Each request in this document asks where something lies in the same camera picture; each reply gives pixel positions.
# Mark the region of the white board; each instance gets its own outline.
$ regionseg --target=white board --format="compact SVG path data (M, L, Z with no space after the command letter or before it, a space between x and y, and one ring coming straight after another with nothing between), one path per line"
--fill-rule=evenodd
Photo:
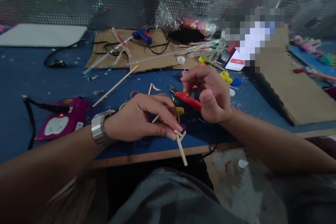
M0 46L66 47L81 39L84 26L18 24L0 36Z

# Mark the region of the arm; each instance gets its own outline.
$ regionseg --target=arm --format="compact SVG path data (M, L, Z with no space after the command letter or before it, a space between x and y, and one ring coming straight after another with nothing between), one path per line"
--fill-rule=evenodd
M184 77L183 91L200 89L202 116L219 123L270 169L285 173L332 173L336 161L307 140L231 107L229 85L210 66L191 69Z
M220 125L271 170L314 174L336 172L336 161L314 144L241 111L234 109L231 119Z
M175 138L174 130L181 132L182 128L170 107L174 103L167 95L138 94L105 120L106 133L112 139L123 141L135 141L147 135ZM147 112L160 115L167 124L150 123ZM0 220L31 218L36 209L44 206L104 149L95 143L88 125L1 164Z

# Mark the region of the watch strap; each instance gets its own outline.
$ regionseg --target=watch strap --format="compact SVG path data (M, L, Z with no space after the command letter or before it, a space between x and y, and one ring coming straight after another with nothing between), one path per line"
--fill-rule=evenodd
M109 146L110 144L113 144L116 142L116 140L113 140L107 136L105 132L105 128L104 128L105 118L115 113L116 113L115 110L109 110L109 111L100 113L98 115L95 115L94 118L92 119L91 133L92 133L93 139L98 145Z

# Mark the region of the fingernail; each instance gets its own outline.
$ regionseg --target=fingernail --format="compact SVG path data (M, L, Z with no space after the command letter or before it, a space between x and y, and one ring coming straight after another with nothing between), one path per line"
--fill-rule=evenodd
M171 140L175 140L176 139L176 134L168 131L167 132L167 137L169 137Z
M208 94L208 95L206 95L205 97L204 97L204 100L205 101L208 101L208 100L210 100L211 99L211 95L210 94Z

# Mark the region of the brown cardboard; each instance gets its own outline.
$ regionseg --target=brown cardboard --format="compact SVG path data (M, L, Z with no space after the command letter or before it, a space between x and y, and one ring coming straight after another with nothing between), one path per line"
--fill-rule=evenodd
M293 73L297 65L287 56L288 27L275 29L255 55L260 77L294 125L336 120L336 101L307 74Z
M117 30L117 32L120 35L120 37L123 40L125 40L132 35L133 30ZM152 40L153 40L152 45L153 46L158 45L158 44L164 44L167 42L161 29L151 30L150 33L152 34ZM110 43L114 43L116 42L116 39L114 38L114 35L111 30L106 30L104 33L96 34L95 42L97 41L107 41ZM127 47L132 53L131 59L127 59L127 55L123 54L123 60L120 59L120 61L117 63L117 65L114 68L118 68L118 67L123 68L126 66L126 63L129 61L133 62L133 61L138 61L138 60L156 56L154 53L150 51L148 47L137 45L133 43L132 41L128 41ZM165 47L166 47L165 45L154 47L152 48L152 50L154 52L160 53L165 49ZM101 44L95 45L93 51L94 53L92 54L89 62L86 64L86 67L90 66L100 56L97 53L101 53L103 55L106 53L106 50L104 49L104 45L101 45ZM169 52L171 52L171 50L170 50L170 47L168 46L164 54L169 53ZM105 59L98 65L98 67L105 68L108 65L111 65L112 63L113 63L112 60ZM148 60L142 63L134 64L131 66L131 68L133 68L136 65L139 65L139 67L134 72L143 72L143 71L150 70L150 69L166 68L166 67L170 67L173 65L177 65L177 61L175 60L173 55L170 55L170 56L165 56L162 58Z
M174 42L171 42L169 44L171 51L184 51L185 48L181 48L181 47L176 47ZM185 58L185 62L183 65L174 65L172 67L169 67L170 69L190 69L193 67L198 66L199 62L198 62L198 58L188 58L186 54L182 55Z

